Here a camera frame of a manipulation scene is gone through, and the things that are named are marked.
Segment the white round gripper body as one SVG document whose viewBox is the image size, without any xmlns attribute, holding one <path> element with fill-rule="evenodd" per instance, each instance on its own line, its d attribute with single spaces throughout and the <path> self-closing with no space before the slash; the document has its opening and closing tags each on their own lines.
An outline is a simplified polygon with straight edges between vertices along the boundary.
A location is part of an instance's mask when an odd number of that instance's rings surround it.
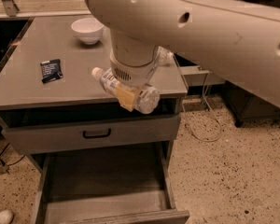
<svg viewBox="0 0 280 224">
<path fill-rule="evenodd" d="M 110 64 L 112 73 L 119 82 L 134 87 L 148 84 L 157 68 L 156 61 L 142 66 L 129 66 L 120 62 L 113 52 L 110 53 Z"/>
</svg>

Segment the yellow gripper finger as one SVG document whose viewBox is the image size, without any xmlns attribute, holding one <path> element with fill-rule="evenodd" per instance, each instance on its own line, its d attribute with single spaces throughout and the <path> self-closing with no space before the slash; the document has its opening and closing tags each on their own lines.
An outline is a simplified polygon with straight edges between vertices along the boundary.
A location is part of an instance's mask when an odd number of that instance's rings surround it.
<svg viewBox="0 0 280 224">
<path fill-rule="evenodd" d="M 139 95 L 138 88 L 126 86 L 124 84 L 118 84 L 115 88 L 115 94 L 121 107 L 127 109 L 130 112 L 135 109 L 135 100 Z"/>
</svg>

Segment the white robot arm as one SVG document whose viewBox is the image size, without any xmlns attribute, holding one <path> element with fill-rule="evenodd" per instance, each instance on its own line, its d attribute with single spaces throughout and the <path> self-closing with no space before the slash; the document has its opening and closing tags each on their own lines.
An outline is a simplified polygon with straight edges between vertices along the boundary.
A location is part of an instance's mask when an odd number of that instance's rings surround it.
<svg viewBox="0 0 280 224">
<path fill-rule="evenodd" d="M 280 108 L 280 8 L 235 0 L 85 0 L 113 74 L 141 86 L 163 47 Z"/>
</svg>

